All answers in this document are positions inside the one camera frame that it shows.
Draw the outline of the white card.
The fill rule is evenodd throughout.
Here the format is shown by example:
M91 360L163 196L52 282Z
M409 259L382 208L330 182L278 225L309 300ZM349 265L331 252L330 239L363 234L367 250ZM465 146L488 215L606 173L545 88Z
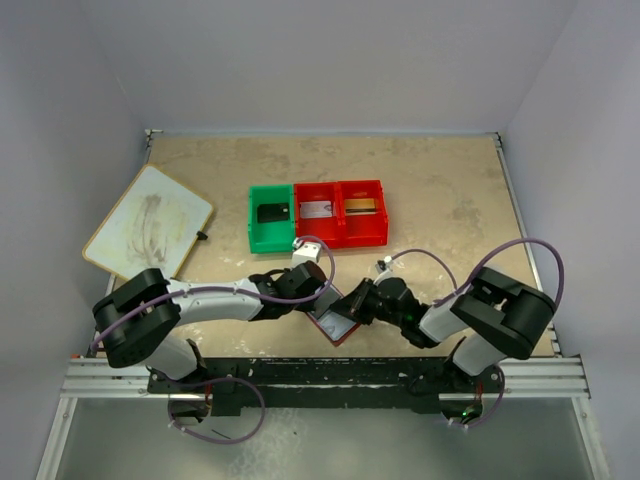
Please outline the white card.
M334 216L333 203L329 200L301 202L299 216L301 219L331 218Z

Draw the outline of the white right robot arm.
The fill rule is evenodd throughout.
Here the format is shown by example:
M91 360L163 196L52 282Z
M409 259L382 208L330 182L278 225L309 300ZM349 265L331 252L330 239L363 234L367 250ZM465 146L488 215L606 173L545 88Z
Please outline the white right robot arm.
M483 267L461 293L440 304L420 302L403 279L390 276L364 279L329 310L358 324L394 325L417 348L434 348L469 329L444 369L452 389L467 391L488 367L507 358L528 359L557 305L545 293Z

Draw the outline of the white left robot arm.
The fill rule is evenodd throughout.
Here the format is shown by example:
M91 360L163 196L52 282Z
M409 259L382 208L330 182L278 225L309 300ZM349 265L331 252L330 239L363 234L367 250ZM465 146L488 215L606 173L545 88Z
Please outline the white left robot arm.
M329 285L330 278L312 261L213 284L168 280L149 268L94 305L98 337L91 348L102 346L114 369L144 365L194 392L205 382L206 366L194 341L172 335L176 327L278 319L312 307Z

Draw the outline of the red leather card holder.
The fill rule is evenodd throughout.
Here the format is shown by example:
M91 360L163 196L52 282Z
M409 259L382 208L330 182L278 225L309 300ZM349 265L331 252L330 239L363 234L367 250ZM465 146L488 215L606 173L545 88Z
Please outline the red leather card holder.
M332 312L330 308L318 320L312 318L309 312L306 313L306 316L334 346L341 345L360 327L358 323Z

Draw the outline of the black VIP card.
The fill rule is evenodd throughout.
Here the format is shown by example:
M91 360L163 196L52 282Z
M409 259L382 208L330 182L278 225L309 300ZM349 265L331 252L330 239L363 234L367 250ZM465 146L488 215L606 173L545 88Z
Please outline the black VIP card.
M316 320L320 319L330 306L342 297L342 293L334 286L331 286L314 301L313 309L309 312L309 315Z

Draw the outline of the gold card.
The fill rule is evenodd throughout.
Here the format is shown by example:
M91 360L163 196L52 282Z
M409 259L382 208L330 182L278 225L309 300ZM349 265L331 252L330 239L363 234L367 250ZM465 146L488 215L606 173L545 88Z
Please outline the gold card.
M345 215L370 215L377 212L373 198L349 198L344 200Z

